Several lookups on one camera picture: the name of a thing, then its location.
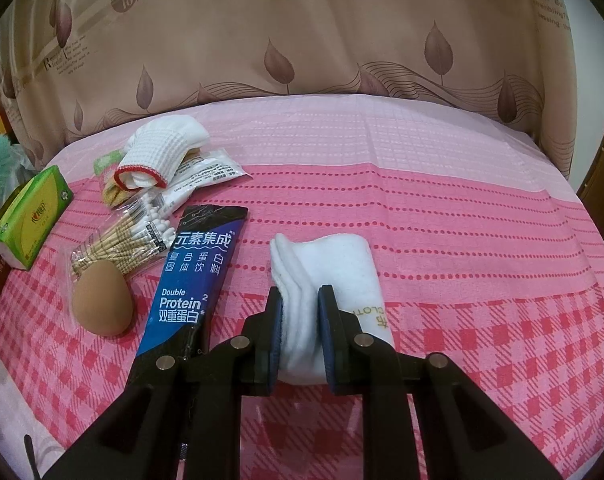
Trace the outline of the brown makeup sponge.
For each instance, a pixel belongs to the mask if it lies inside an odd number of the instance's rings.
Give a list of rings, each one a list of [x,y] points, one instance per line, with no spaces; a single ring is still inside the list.
[[[76,322],[89,333],[119,336],[133,319],[133,298],[114,263],[99,260],[80,276],[72,292],[71,310]]]

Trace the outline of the white sock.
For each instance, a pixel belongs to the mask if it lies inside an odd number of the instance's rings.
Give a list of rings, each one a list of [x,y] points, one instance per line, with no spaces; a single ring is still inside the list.
[[[269,242],[271,277],[282,299],[278,379],[313,386],[327,381],[318,322],[318,293],[333,289],[338,308],[361,330],[394,344],[367,240],[340,233],[294,243],[278,233]]]

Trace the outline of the white knit glove red trim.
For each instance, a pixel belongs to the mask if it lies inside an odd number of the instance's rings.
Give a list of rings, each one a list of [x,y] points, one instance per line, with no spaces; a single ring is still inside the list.
[[[139,127],[124,146],[114,181],[125,191],[166,188],[191,150],[209,142],[210,133],[190,115],[155,118]]]

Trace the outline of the pink checkered tablecloth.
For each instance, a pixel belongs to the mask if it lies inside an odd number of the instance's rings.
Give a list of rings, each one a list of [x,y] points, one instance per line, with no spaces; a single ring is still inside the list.
[[[330,284],[398,351],[448,354],[564,477],[604,449],[604,241],[527,134],[376,96],[219,102],[191,115],[245,170],[192,201],[249,211],[213,341],[236,335],[271,286],[311,307]],[[133,278],[135,323],[116,339],[74,321],[66,268],[107,218],[95,160],[135,131],[114,127],[55,156],[73,202],[0,296],[0,454],[21,479],[121,393],[142,339],[158,266]]]

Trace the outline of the cotton swab bag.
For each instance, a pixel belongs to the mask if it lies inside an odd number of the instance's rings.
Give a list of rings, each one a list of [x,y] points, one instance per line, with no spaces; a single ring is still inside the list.
[[[77,281],[99,261],[114,264],[123,276],[142,270],[163,257],[175,240],[176,229],[147,195],[138,195],[108,218],[70,253],[69,269]]]

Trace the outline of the green tissue pack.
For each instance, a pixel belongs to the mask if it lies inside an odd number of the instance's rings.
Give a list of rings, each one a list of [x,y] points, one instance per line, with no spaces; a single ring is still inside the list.
[[[0,256],[13,269],[30,270],[48,234],[73,200],[58,166],[40,171],[0,216]]]

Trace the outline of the beige leaf-pattern curtain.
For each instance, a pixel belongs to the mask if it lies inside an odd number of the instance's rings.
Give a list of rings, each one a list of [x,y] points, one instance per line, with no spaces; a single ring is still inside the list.
[[[12,0],[0,18],[0,110],[40,165],[151,114],[329,92],[469,110],[571,170],[563,0]]]

